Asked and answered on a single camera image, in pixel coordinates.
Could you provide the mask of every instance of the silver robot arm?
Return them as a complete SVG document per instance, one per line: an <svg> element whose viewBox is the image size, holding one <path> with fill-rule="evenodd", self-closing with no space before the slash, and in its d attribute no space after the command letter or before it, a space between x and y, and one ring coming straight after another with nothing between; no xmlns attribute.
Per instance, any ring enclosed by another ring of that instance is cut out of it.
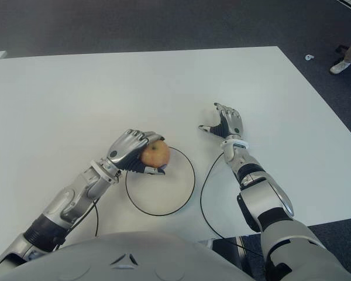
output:
<svg viewBox="0 0 351 281"><path fill-rule="evenodd" d="M62 245L72 226L93 201L118 182L121 170L165 174L164 170L148 167L139 160L142 150L159 139L164 138L154 132L127 130L110 147L105 158L92 161L89 168L62 189L26 232L18 235L0 255L0 274Z"/></svg>
<svg viewBox="0 0 351 281"><path fill-rule="evenodd" d="M224 157L240 185L238 204L249 227L261 232L267 280L351 280L351 274L325 249L312 231L293 219L290 199L242 140L239 113L215 104L221 118L218 126L199 126L225 140Z"/></svg>

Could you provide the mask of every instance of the apple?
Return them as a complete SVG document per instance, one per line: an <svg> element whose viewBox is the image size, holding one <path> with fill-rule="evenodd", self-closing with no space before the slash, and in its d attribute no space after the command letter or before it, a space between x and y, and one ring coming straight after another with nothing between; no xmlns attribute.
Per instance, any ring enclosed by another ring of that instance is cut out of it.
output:
<svg viewBox="0 0 351 281"><path fill-rule="evenodd" d="M153 168L164 169L164 165L168 165L170 160L169 146L162 140L157 140L147 145L140 155L141 161L146 165Z"/></svg>

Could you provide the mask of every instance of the white tabletop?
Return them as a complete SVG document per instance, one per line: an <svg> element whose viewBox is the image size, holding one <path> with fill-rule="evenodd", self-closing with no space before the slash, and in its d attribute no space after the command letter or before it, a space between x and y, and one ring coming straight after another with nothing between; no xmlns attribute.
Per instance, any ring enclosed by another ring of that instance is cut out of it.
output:
<svg viewBox="0 0 351 281"><path fill-rule="evenodd" d="M180 211L153 217L133 206L121 181L98 204L99 233L216 237L198 203L220 140L197 129L217 124L215 101L239 110L250 152L287 192L296 219L313 225L351 218L351 133L277 47L3 59L0 253L127 128L156 131L182 150L195 167L195 191ZM220 162L203 202L227 237L253 233L238 192ZM94 228L91 213L68 243Z"/></svg>

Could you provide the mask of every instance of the floor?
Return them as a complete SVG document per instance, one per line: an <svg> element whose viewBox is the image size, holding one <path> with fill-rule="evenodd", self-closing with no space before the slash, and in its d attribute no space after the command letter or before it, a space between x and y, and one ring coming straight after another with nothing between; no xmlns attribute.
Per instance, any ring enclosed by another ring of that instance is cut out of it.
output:
<svg viewBox="0 0 351 281"><path fill-rule="evenodd" d="M351 131L351 66L328 72L350 43L351 9L335 0L0 0L8 57L278 46ZM351 220L311 228L351 272Z"/></svg>

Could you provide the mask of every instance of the cable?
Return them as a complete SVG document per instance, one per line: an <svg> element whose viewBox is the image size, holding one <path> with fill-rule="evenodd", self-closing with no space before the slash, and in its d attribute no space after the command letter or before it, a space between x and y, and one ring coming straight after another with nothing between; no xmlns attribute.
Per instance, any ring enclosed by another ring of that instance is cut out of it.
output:
<svg viewBox="0 0 351 281"><path fill-rule="evenodd" d="M128 194L128 197L129 197L131 203L133 203L133 205L134 205L139 211L141 211L141 212L143 212L143 213L145 213L145 214L147 214L147 215L153 215L153 216L155 216L155 217L163 217L163 216L165 216L165 215L170 215L170 214L172 214L172 213L175 213L175 212L179 211L181 208L183 208L183 207L187 204L187 202L190 200L190 198L191 198L191 196L192 196L192 194L194 193L194 190L195 190L195 183L196 183L196 180L195 180L195 169L194 169L194 166L192 165L190 159L186 156L185 153L183 153L183 152L180 151L179 149L172 148L171 146L169 146L169 148L174 149L175 151L178 151L179 153L181 153L183 156L185 156L185 158L187 159L187 161L190 163L190 166L191 166L191 168L192 168L192 174L194 175L194 184L192 185L192 190L191 190L191 192L190 192L190 196L188 197L188 199L186 200L186 202L185 202L181 207L179 207L178 209L176 209L176 210L174 210L174 211L172 210L170 213L165 213L165 214L160 214L160 215L158 215L158 214L151 214L151 213L146 212L145 210L142 210L141 208L139 208L139 207L135 204L135 202L133 201L132 196L130 196L129 188L128 188L128 174L129 174L129 171L128 171L128 172L126 173L126 176L125 176L126 193Z"/></svg>
<svg viewBox="0 0 351 281"><path fill-rule="evenodd" d="M73 231L88 216L88 214L92 211L93 208L96 211L96 217L97 217L95 237L98 235L98 230L99 230L99 213L98 213L98 207L96 206L96 204L97 204L97 202L99 202L99 200L100 200L100 198L97 198L95 201L92 202L92 206L88 209L88 211L86 213L84 213L84 215L71 228L69 228L69 230L66 232L65 238L69 235L69 233L71 231ZM53 251L58 250L61 245L62 244L57 244Z"/></svg>
<svg viewBox="0 0 351 281"><path fill-rule="evenodd" d="M204 218L205 222L208 224L208 226L210 227L210 229L213 230L213 232L216 233L219 237L221 237L223 241L225 241L226 243L232 244L232 245L234 245L234 246L240 247L240 248L242 248L242 249L244 249L244 250L246 250L246 251L248 251L248 252L254 253L255 255L261 256L261 257L263 258L263 255L261 255L261 254L255 252L255 251L253 251L253 250L247 249L246 247L243 247L243 246L240 246L240 245L238 245L238 244L236 244L236 243L233 243L233 242L229 241L227 238L223 237L220 233L218 233L218 232L211 226L211 224L208 222L207 218L205 217L204 210L203 210L203 205L202 205L202 195L203 195L204 187L205 187L205 184L207 183L208 177L209 177L209 175L211 174L212 169L214 168L214 166L216 165L216 162L218 161L218 159L221 158L222 155L223 155L223 153L221 153L221 154L217 157L217 159L213 162L213 164L212 164L212 166L211 166L211 168L210 168L210 170L209 170L209 172L208 172L208 174L207 174L207 176L206 176L206 178L205 178L205 180L204 180L203 186L202 186L202 188L201 188L201 193L200 193L200 210L201 210L201 214L203 215L203 218Z"/></svg>
<svg viewBox="0 0 351 281"><path fill-rule="evenodd" d="M98 207L96 206L95 201L92 202L95 208L95 212L96 212L96 230L95 230L95 237L98 236L98 230L99 230L99 212L98 212Z"/></svg>

